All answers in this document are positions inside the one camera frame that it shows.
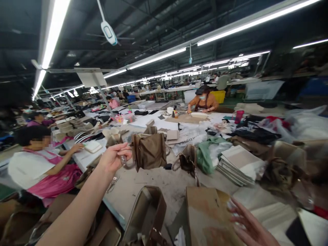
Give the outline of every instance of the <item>hanging device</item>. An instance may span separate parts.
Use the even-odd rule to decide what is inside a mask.
[[[191,43],[190,43],[190,45],[189,45],[189,50],[190,50],[189,64],[191,64],[191,63],[192,63],[192,57],[191,57]]]
[[[105,38],[111,45],[117,45],[116,35],[113,31],[113,28],[105,20],[103,9],[101,8],[100,0],[97,0],[97,3],[98,3],[100,14],[102,17],[101,30],[104,33]]]

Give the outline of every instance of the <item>yellow bin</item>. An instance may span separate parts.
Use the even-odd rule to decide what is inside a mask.
[[[212,91],[210,93],[215,96],[215,100],[218,103],[223,103],[224,102],[224,97],[226,95],[226,92],[225,91],[216,91],[216,92]]]

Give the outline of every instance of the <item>white shirt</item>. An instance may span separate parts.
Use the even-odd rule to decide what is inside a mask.
[[[217,85],[217,89],[220,90],[224,90],[227,87],[227,82],[231,82],[231,78],[230,75],[221,75],[220,77],[216,77],[215,78],[215,82]]]
[[[54,149],[49,150],[49,152],[58,154],[59,150]],[[38,151],[38,153],[49,159],[55,157],[45,150]],[[15,153],[11,158],[8,173],[16,184],[27,190],[43,180],[47,176],[45,173],[54,166],[40,155],[22,151]]]

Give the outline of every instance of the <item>hanging cord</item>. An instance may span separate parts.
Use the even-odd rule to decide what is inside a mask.
[[[104,16],[104,13],[103,13],[103,9],[101,7],[101,4],[100,4],[100,0],[97,0],[97,3],[98,3],[98,6],[99,6],[99,10],[100,10],[100,14],[101,14],[101,17],[102,17],[102,21],[105,21],[105,16]]]

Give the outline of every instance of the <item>blue bin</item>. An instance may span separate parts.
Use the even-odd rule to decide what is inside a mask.
[[[127,102],[128,103],[132,103],[134,101],[136,101],[136,96],[135,95],[127,96]]]

